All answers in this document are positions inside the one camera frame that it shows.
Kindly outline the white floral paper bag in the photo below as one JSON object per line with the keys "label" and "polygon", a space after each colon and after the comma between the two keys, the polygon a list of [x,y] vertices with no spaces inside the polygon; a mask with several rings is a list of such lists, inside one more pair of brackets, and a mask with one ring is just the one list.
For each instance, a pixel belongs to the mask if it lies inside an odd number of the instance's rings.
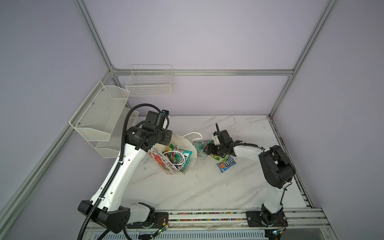
{"label": "white floral paper bag", "polygon": [[184,136],[173,133],[168,146],[155,144],[148,151],[148,155],[168,175],[184,175],[192,169],[198,158],[193,141],[202,139],[203,136],[197,132],[191,132]]}

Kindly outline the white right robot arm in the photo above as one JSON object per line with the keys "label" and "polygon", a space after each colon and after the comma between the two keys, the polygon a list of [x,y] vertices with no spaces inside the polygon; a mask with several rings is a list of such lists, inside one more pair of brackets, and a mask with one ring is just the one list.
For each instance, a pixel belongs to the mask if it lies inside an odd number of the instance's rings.
{"label": "white right robot arm", "polygon": [[233,141],[228,131],[219,129],[213,133],[213,143],[207,144],[204,152],[219,157],[241,157],[259,162],[264,178],[269,184],[266,200],[262,204],[258,223],[271,227],[283,219],[283,199],[296,174],[296,169],[284,150],[274,145],[268,149],[256,144]]}

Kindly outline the teal Fox's large candy bag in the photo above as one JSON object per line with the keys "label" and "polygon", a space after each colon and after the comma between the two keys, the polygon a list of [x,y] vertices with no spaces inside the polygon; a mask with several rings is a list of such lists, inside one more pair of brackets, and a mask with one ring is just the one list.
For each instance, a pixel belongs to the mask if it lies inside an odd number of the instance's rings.
{"label": "teal Fox's large candy bag", "polygon": [[180,171],[183,172],[187,167],[191,157],[192,151],[180,149],[178,145],[170,145],[165,152],[165,156],[171,163]]}

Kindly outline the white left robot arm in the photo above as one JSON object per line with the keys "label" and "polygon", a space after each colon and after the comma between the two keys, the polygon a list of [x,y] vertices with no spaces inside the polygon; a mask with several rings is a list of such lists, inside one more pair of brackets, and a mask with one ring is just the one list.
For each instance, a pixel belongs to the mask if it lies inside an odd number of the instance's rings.
{"label": "white left robot arm", "polygon": [[105,228],[106,234],[118,234],[127,225],[150,228],[155,222],[154,207],[145,203],[123,207],[121,201],[140,161],[154,145],[168,146],[172,131],[144,124],[142,128],[125,128],[122,137],[120,153],[101,187],[90,200],[81,201],[78,206],[78,211],[86,217],[78,234],[79,240],[83,239],[90,222]]}

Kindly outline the teal Fox's mint blossom bag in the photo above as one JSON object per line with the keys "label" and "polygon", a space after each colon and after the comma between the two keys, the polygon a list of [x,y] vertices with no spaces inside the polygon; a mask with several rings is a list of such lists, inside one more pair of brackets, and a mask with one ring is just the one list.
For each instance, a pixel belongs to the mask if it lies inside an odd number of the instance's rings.
{"label": "teal Fox's mint blossom bag", "polygon": [[209,143],[210,143],[209,140],[200,140],[200,141],[192,142],[193,146],[196,148],[197,157],[208,157],[209,156],[205,153],[205,149],[207,147],[207,144],[209,144]]}

